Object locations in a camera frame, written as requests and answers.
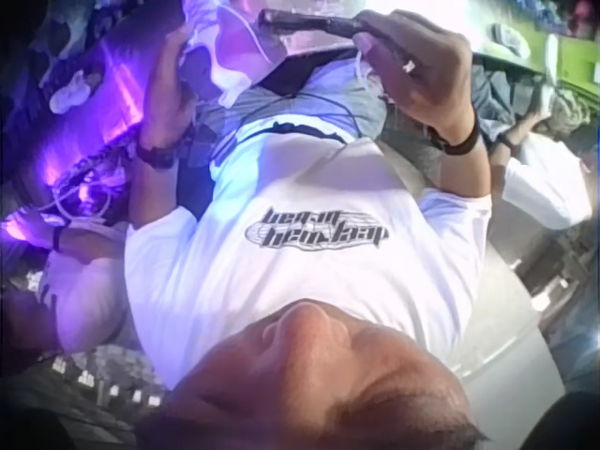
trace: t-shirt logo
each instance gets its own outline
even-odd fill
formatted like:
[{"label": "t-shirt logo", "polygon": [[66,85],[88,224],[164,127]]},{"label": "t-shirt logo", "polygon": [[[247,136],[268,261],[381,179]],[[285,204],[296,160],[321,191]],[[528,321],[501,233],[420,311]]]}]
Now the t-shirt logo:
[{"label": "t-shirt logo", "polygon": [[260,222],[246,229],[246,239],[262,248],[295,247],[304,251],[379,247],[390,237],[369,214],[326,211],[276,213],[269,209]]}]

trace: person in white shirt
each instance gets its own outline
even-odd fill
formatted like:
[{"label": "person in white shirt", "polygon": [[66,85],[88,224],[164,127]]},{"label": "person in white shirt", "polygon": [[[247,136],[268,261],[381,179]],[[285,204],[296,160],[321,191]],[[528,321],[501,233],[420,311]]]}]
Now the person in white shirt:
[{"label": "person in white shirt", "polygon": [[[139,342],[128,307],[124,277],[127,223],[105,226],[73,220],[54,227],[34,208],[14,220],[27,242],[50,251],[37,292],[8,286],[3,295],[7,343],[29,364],[44,354],[74,354],[115,344],[130,349]],[[17,364],[11,372],[25,369]]]},{"label": "person in white shirt", "polygon": [[576,157],[564,142],[535,132],[552,114],[548,86],[538,85],[527,114],[512,127],[484,120],[493,190],[544,227],[564,230],[593,217],[598,204],[598,157]]},{"label": "person in white shirt", "polygon": [[[213,161],[198,222],[177,207],[169,162],[194,109],[177,81],[189,28],[167,36],[125,256],[141,344],[172,389],[138,425],[141,449],[466,450],[484,439],[443,363],[473,310],[491,209],[472,54],[411,13],[358,19],[388,36],[355,39],[388,95],[448,142],[441,188],[419,203],[371,139],[291,111],[247,124]],[[418,61],[413,72],[394,46]],[[256,134],[275,122],[321,135]]]}]

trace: bracelet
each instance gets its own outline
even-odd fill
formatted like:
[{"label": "bracelet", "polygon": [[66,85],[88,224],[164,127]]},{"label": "bracelet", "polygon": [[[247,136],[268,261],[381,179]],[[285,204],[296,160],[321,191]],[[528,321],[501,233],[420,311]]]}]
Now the bracelet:
[{"label": "bracelet", "polygon": [[500,133],[498,135],[496,142],[506,145],[508,148],[510,148],[511,153],[513,154],[518,152],[519,145],[514,145],[512,142],[510,142],[510,139],[508,139],[504,133]]},{"label": "bracelet", "polygon": [[446,155],[450,155],[451,157],[462,157],[471,153],[471,151],[479,142],[479,138],[481,136],[481,132],[479,130],[479,119],[477,118],[477,111],[475,111],[474,117],[475,121],[472,127],[471,134],[465,142],[460,143],[459,145],[450,145],[450,143],[447,140],[440,137],[437,131],[433,130],[434,132],[431,136],[433,144],[438,149],[442,150]]},{"label": "bracelet", "polygon": [[52,250],[60,253],[60,235],[63,233],[66,227],[54,227],[52,230]]}]

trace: ring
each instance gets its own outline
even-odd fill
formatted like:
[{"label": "ring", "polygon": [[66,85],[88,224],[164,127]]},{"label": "ring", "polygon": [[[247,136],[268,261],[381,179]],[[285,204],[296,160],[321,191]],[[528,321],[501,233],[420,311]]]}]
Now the ring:
[{"label": "ring", "polygon": [[402,66],[402,70],[404,70],[404,73],[411,73],[414,68],[416,68],[416,65],[414,64],[413,60],[409,60],[408,63],[406,63],[404,66]]}]

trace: white t-shirt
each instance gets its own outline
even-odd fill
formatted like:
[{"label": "white t-shirt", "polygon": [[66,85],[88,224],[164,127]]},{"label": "white t-shirt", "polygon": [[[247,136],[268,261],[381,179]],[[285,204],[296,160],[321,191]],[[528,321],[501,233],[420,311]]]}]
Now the white t-shirt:
[{"label": "white t-shirt", "polygon": [[371,140],[263,134],[211,173],[200,223],[179,207],[127,236],[134,321],[169,388],[221,340],[303,298],[441,358],[457,341],[477,295],[489,197],[431,191],[417,205]]},{"label": "white t-shirt", "polygon": [[[509,126],[487,121],[491,139]],[[525,211],[551,230],[564,230],[592,216],[581,160],[563,142],[529,133],[518,159],[506,166],[502,199]]]},{"label": "white t-shirt", "polygon": [[[93,231],[123,242],[127,224],[108,228],[90,221],[73,221],[69,228]],[[123,345],[135,339],[121,259],[99,258],[83,264],[51,251],[37,297],[53,311],[58,340],[65,353],[92,350],[109,338]]]}]

